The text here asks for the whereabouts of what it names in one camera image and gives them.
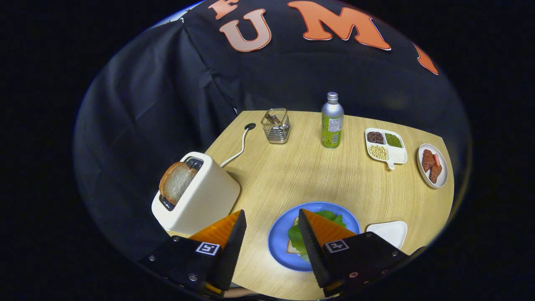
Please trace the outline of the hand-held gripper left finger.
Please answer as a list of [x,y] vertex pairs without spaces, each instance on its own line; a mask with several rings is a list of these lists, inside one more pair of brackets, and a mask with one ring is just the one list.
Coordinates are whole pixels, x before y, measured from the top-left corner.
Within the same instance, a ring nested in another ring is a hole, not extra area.
[[232,282],[246,227],[246,214],[238,210],[189,238],[168,238],[140,264],[190,293],[224,296]]

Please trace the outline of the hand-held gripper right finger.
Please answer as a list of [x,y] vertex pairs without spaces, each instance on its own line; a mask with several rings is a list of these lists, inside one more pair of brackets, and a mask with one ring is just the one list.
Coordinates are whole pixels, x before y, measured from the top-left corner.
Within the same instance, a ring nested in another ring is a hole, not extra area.
[[298,226],[325,297],[361,293],[412,258],[373,232],[355,234],[303,208]]

